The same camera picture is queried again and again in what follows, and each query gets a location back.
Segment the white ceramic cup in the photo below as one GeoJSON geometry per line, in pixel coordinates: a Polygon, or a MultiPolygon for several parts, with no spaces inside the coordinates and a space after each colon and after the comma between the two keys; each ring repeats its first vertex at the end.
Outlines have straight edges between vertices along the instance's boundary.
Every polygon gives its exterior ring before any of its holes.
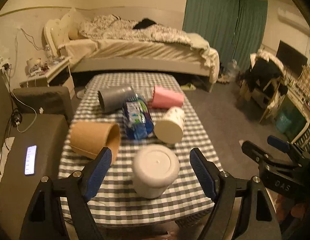
{"type": "Polygon", "coordinates": [[[132,163],[135,192],[147,199],[160,197],[177,179],[179,161],[168,147],[151,144],[137,152],[132,163]]]}

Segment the brown paper cup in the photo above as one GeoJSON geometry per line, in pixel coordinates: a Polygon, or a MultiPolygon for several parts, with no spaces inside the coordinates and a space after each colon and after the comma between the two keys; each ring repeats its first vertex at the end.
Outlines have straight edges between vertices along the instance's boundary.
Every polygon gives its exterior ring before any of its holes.
{"type": "Polygon", "coordinates": [[[70,147],[79,155],[95,159],[104,147],[112,152],[114,164],[120,147],[120,127],[117,123],[76,122],[70,129],[70,147]]]}

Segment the white patterned paper cup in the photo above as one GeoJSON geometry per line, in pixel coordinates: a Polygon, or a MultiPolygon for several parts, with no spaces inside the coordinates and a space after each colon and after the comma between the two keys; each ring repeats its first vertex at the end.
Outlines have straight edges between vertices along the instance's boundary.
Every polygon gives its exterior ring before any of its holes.
{"type": "Polygon", "coordinates": [[[185,113],[180,107],[171,107],[154,125],[154,134],[166,144],[181,142],[184,136],[185,113]]]}

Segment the grey plastic cup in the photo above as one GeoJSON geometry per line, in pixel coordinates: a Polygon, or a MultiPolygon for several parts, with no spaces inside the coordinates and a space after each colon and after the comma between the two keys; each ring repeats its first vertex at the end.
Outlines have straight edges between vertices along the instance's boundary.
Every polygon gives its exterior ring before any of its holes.
{"type": "Polygon", "coordinates": [[[124,102],[135,96],[131,85],[120,85],[98,90],[98,98],[102,113],[111,113],[122,108],[124,102]]]}

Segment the pink plastic cup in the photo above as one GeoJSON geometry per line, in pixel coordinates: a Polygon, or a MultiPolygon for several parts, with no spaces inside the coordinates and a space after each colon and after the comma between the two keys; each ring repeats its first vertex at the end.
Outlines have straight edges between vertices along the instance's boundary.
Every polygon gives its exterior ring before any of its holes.
{"type": "Polygon", "coordinates": [[[151,108],[170,109],[171,107],[182,107],[184,104],[184,94],[175,92],[161,86],[154,86],[151,108]]]}

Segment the lit smartphone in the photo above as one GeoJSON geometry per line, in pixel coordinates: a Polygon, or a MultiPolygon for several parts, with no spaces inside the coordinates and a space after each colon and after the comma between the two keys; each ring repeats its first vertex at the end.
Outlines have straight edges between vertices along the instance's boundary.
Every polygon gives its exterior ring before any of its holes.
{"type": "Polygon", "coordinates": [[[27,148],[24,175],[26,176],[34,175],[36,154],[37,154],[36,145],[27,148]]]}

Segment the chair with clothes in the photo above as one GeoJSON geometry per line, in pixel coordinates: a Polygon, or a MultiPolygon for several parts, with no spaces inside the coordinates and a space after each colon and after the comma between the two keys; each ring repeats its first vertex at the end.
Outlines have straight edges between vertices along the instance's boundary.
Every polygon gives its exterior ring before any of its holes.
{"type": "Polygon", "coordinates": [[[286,70],[279,58],[263,49],[250,55],[250,63],[243,73],[239,98],[250,101],[255,90],[262,94],[263,104],[266,106],[260,118],[263,120],[276,113],[288,92],[285,84],[286,70]]]}

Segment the dark grey sofa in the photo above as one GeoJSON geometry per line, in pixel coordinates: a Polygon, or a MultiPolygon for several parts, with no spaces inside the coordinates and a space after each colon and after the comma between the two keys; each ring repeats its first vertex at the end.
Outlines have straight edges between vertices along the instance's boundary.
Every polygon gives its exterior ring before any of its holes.
{"type": "Polygon", "coordinates": [[[57,178],[73,117],[66,87],[8,91],[0,71],[0,239],[18,239],[42,176],[57,178]],[[24,175],[27,148],[37,146],[34,175],[24,175]]]}

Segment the black television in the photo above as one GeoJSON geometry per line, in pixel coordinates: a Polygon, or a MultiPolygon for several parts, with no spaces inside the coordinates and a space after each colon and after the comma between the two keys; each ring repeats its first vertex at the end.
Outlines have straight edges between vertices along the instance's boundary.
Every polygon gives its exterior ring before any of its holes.
{"type": "Polygon", "coordinates": [[[295,78],[298,78],[302,74],[303,67],[307,66],[307,57],[282,40],[279,42],[276,57],[295,78]]]}

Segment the pale green slipper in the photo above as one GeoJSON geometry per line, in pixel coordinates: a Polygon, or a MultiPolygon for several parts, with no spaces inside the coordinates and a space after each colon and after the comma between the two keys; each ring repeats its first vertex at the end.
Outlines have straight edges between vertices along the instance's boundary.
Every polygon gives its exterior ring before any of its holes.
{"type": "Polygon", "coordinates": [[[191,90],[196,90],[196,86],[193,85],[192,83],[187,83],[185,85],[181,85],[181,90],[183,91],[191,91],[191,90]]]}

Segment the grey white checkered tablecloth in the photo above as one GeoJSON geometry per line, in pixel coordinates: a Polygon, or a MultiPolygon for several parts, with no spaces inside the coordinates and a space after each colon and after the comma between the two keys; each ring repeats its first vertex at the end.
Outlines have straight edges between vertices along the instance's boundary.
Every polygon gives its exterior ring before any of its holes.
{"type": "MultiPolygon", "coordinates": [[[[155,86],[180,92],[172,75],[163,73],[107,73],[94,76],[86,86],[83,99],[73,121],[116,122],[123,126],[122,113],[104,115],[99,104],[98,90],[119,85],[131,85],[146,100],[152,98],[155,86]]],[[[132,161],[143,147],[156,144],[152,135],[141,141],[132,141],[121,134],[121,144],[115,163],[109,168],[98,194],[88,206],[95,222],[103,227],[140,226],[185,219],[187,222],[208,215],[214,206],[205,196],[191,167],[190,151],[197,147],[208,161],[221,166],[218,155],[189,100],[183,104],[185,113],[184,136],[172,146],[179,161],[178,178],[156,199],[139,197],[132,184],[132,161]]]]}

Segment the white bedside table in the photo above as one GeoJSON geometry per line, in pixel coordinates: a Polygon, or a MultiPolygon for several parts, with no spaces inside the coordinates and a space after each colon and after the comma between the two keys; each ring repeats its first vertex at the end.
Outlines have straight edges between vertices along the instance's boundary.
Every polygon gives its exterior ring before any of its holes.
{"type": "Polygon", "coordinates": [[[59,63],[53,64],[44,74],[27,77],[20,82],[20,87],[62,86],[68,89],[72,99],[75,96],[75,86],[70,71],[70,59],[71,57],[66,57],[59,63]]]}

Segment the green curtain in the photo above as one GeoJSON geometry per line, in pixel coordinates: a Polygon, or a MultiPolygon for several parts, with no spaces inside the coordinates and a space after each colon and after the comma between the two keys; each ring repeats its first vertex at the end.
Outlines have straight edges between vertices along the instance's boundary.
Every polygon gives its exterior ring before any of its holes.
{"type": "Polygon", "coordinates": [[[244,72],[262,44],[267,7],[266,0],[186,0],[183,30],[204,37],[222,64],[235,60],[244,72]]]}

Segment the bed with beige sheet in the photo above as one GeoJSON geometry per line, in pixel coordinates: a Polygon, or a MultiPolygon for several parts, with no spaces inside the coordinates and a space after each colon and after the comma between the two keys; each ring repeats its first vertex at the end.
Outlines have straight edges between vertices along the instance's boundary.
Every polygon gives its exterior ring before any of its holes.
{"type": "MultiPolygon", "coordinates": [[[[112,15],[106,10],[101,15],[112,15]]],[[[149,18],[157,24],[179,29],[179,22],[172,22],[172,12],[157,18],[135,15],[115,15],[126,20],[141,21],[149,18]]],[[[106,70],[148,70],[198,75],[205,78],[204,85],[212,90],[218,79],[220,59],[216,49],[197,33],[187,33],[191,46],[177,43],[146,42],[136,40],[91,40],[79,34],[80,24],[99,15],[86,15],[75,8],[62,18],[48,20],[43,33],[54,56],[68,56],[71,70],[97,72],[106,70]]]]}

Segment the patterned grey duvet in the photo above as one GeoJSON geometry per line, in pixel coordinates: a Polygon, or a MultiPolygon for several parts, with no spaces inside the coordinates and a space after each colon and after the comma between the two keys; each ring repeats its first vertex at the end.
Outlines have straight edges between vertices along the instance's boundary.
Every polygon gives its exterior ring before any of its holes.
{"type": "Polygon", "coordinates": [[[91,40],[114,39],[146,42],[177,43],[191,46],[186,32],[162,24],[153,24],[144,29],[134,29],[137,21],[115,15],[100,15],[80,24],[79,34],[91,40]]]}

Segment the black garment on bed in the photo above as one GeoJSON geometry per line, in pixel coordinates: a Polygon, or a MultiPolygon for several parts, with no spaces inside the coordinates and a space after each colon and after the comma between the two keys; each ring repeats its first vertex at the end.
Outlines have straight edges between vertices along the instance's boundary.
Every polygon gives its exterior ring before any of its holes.
{"type": "Polygon", "coordinates": [[[146,29],[152,25],[157,24],[155,21],[149,19],[149,18],[143,18],[141,21],[139,21],[134,27],[134,30],[139,30],[139,29],[146,29]]]}

